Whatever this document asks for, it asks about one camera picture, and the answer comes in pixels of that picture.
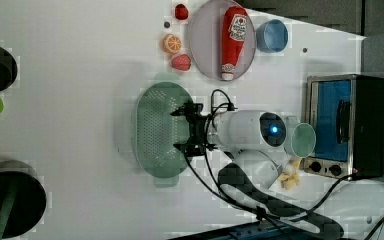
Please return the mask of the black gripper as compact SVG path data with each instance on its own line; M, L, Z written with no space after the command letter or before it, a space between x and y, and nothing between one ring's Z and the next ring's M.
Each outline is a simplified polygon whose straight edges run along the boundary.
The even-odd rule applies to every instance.
M203 116L202 110L202 103L186 102L171 113L171 116L184 116L188 122L189 137L187 141L174 144L174 147L186 157L204 156L206 150L214 149L214 145L208 142L206 130L210 123L210 115Z

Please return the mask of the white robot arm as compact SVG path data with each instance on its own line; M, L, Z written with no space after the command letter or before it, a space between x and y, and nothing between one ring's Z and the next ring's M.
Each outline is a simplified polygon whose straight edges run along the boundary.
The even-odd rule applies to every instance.
M291 166L288 155L305 158L316 146L313 127L295 117L282 117L262 110L236 111L231 103L221 104L204 116L202 106L187 102L174 110L189 127L189 138L174 145L186 159L206 157L208 151L221 150L231 159L213 177L218 196L227 203L272 224L285 223L324 240L338 240L343 227L316 211L323 200L301 207L269 188Z

